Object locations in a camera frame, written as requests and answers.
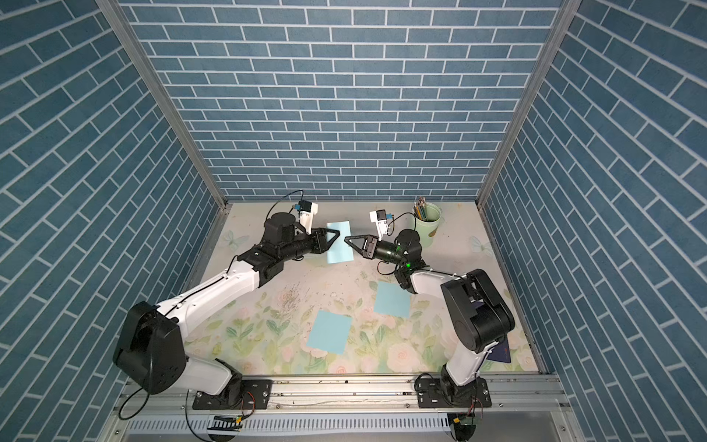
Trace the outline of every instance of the floral tablecloth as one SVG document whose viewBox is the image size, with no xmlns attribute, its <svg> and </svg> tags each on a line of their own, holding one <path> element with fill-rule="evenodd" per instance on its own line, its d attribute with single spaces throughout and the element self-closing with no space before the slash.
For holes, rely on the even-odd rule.
<svg viewBox="0 0 707 442">
<path fill-rule="evenodd" d="M 355 215 L 362 220 L 351 219 L 352 234 L 374 231 L 373 225 L 365 221 L 368 211 L 379 207 L 375 203 L 361 206 L 365 209 L 352 207 L 359 204 L 362 203 L 322 203 L 320 213 L 328 216 L 317 215 L 315 226 Z M 400 207 L 398 213 L 407 210 L 401 203 L 387 203 L 381 208 L 396 213 L 396 206 Z M 423 251 L 425 261 L 433 266 L 438 262 L 440 270 L 447 272 L 486 270 L 517 317 L 475 205 L 441 206 L 445 223 L 432 246 Z M 237 210 L 232 210 L 223 228 L 204 278 L 222 271 L 234 254 L 259 240 L 265 207 L 235 206 Z M 378 274 L 376 264 L 358 255 L 353 262 L 339 264 L 327 264 L 325 255 L 287 262 L 285 270 L 266 286 L 241 296 L 199 326 L 187 338 L 186 350 L 223 359 L 245 374 L 439 371 L 458 342 L 444 301 L 412 295 L 409 318 L 375 313 L 378 283 L 395 283 L 393 276 Z M 381 265 L 381 271 L 389 272 L 388 267 Z M 319 310 L 352 317 L 343 354 L 307 347 Z M 508 335 L 511 363 L 487 361 L 483 371 L 537 371 L 525 334 L 516 323 Z"/>
</svg>

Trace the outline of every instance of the brick wall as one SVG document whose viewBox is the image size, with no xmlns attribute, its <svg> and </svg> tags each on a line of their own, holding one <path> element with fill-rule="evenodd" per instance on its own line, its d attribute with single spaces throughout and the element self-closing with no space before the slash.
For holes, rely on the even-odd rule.
<svg viewBox="0 0 707 442">
<path fill-rule="evenodd" d="M 0 1 L 0 440 L 95 438 L 215 205 L 93 0 Z"/>
<path fill-rule="evenodd" d="M 707 5 L 584 0 L 486 213 L 588 440 L 707 440 Z"/>
<path fill-rule="evenodd" d="M 154 3 L 121 5 L 231 199 L 473 200 L 561 0 Z"/>
</svg>

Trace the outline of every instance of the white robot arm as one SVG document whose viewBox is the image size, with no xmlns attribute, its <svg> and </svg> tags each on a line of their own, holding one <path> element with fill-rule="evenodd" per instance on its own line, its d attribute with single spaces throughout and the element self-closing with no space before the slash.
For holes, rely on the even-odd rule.
<svg viewBox="0 0 707 442">
<path fill-rule="evenodd" d="M 362 245 L 355 241 L 363 240 Z M 443 299 L 460 339 L 442 368 L 441 386 L 449 404 L 469 404 L 474 380 L 491 350 L 515 327 L 513 314 L 483 270 L 465 275 L 430 270 L 422 260 L 419 234 L 404 229 L 394 242 L 375 235 L 347 236 L 344 241 L 369 260 L 395 264 L 393 274 L 403 289 Z M 474 301 L 483 305 L 474 307 Z"/>
<path fill-rule="evenodd" d="M 151 395 L 177 386 L 235 405 L 241 374 L 224 361 L 187 354 L 184 339 L 208 317 L 266 284 L 282 271 L 285 261 L 329 250 L 339 231 L 311 227 L 316 204 L 309 203 L 298 213 L 300 219 L 306 218 L 307 227 L 294 215 L 273 214 L 264 223 L 260 243 L 234 257 L 220 274 L 157 306 L 144 301 L 133 306 L 123 323 L 113 362 Z M 328 233 L 333 233 L 329 240 Z"/>
</svg>

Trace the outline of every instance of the blue paper sheet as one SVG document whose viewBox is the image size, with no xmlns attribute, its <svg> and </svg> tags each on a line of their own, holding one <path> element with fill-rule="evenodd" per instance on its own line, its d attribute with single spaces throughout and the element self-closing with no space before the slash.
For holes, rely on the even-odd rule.
<svg viewBox="0 0 707 442">
<path fill-rule="evenodd" d="M 307 347 L 343 354 L 351 329 L 351 316 L 337 315 L 323 310 L 317 312 Z"/>
<path fill-rule="evenodd" d="M 348 221 L 341 221 L 339 223 L 327 223 L 327 228 L 339 231 L 339 237 L 331 248 L 327 252 L 327 262 L 329 264 L 336 264 L 338 262 L 346 262 L 354 260 L 354 249 L 349 247 L 348 244 L 344 242 L 344 238 L 351 236 L 351 226 Z M 327 240 L 334 237 L 333 233 L 327 233 Z"/>
<path fill-rule="evenodd" d="M 410 292 L 401 289 L 398 284 L 379 282 L 373 311 L 381 315 L 409 318 Z"/>
</svg>

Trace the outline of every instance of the pencil cup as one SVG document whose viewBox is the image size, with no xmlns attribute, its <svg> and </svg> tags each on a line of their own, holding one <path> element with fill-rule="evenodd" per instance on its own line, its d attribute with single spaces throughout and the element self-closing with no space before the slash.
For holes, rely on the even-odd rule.
<svg viewBox="0 0 707 442">
<path fill-rule="evenodd" d="M 420 235 L 420 245 L 423 248 L 432 245 L 432 240 L 437 233 L 437 227 L 439 227 L 442 221 L 442 209 L 437 207 L 432 203 L 427 203 L 425 205 L 425 212 L 427 214 L 427 221 L 422 221 L 417 219 L 417 226 L 415 230 Z"/>
</svg>

